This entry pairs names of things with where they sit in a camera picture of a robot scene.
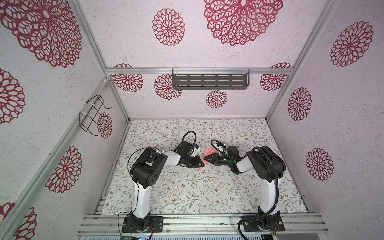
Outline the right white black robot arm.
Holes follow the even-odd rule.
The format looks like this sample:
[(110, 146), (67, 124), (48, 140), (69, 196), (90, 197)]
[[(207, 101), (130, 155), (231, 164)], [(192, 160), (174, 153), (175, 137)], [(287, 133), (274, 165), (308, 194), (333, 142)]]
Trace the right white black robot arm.
[(281, 178), (287, 167), (280, 158), (268, 146), (255, 147), (241, 157), (236, 146), (229, 146), (225, 153), (218, 150), (215, 153), (204, 156), (204, 160), (215, 166), (229, 166), (236, 174), (254, 170), (262, 182), (262, 199), (259, 215), (273, 216), (278, 213), (278, 189)]

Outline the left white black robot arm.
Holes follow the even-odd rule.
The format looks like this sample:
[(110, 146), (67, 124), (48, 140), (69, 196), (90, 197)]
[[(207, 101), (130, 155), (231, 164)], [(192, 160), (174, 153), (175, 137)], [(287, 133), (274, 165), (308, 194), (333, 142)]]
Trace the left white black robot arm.
[(152, 186), (159, 179), (164, 167), (180, 166), (184, 168), (201, 168), (205, 164), (197, 154), (201, 148), (193, 145), (176, 151), (160, 151), (147, 147), (132, 165), (130, 175), (135, 182), (135, 199), (133, 215), (144, 219), (150, 214), (150, 197)]

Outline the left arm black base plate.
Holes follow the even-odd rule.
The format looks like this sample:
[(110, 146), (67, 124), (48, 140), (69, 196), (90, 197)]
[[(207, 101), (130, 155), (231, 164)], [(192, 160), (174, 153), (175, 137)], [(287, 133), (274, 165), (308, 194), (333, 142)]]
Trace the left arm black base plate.
[(123, 222), (122, 233), (161, 233), (163, 231), (164, 217), (147, 216), (139, 219), (128, 215)]

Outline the dark grey slotted wall shelf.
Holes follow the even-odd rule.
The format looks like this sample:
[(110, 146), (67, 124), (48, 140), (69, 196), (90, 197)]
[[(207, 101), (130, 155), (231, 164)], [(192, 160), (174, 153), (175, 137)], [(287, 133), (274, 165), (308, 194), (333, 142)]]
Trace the dark grey slotted wall shelf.
[(242, 74), (179, 74), (172, 69), (172, 87), (175, 90), (246, 90), (250, 75)]

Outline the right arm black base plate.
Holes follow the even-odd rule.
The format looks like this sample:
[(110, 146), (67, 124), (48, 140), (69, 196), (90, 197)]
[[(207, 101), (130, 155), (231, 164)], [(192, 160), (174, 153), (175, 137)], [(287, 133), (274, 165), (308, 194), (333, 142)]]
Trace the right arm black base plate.
[(256, 219), (256, 216), (242, 217), (244, 220), (244, 228), (246, 232), (283, 232), (285, 226), (281, 218), (280, 212), (274, 215)]

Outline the aluminium front rail base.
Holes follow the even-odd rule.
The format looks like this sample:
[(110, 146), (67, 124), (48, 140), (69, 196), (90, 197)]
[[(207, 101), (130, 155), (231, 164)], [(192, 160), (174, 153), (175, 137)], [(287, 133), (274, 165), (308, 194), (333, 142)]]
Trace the aluminium front rail base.
[[(188, 214), (188, 215), (154, 215), (154, 229), (147, 228), (143, 235), (153, 233), (161, 235), (244, 235), (253, 234), (327, 234), (329, 230), (320, 214), (299, 213), (281, 214), (281, 221), (270, 230), (262, 231), (244, 223), (238, 222), (245, 214)], [(86, 215), (80, 224), (77, 236), (129, 236), (140, 234), (137, 230), (127, 233), (122, 230), (125, 215)]]

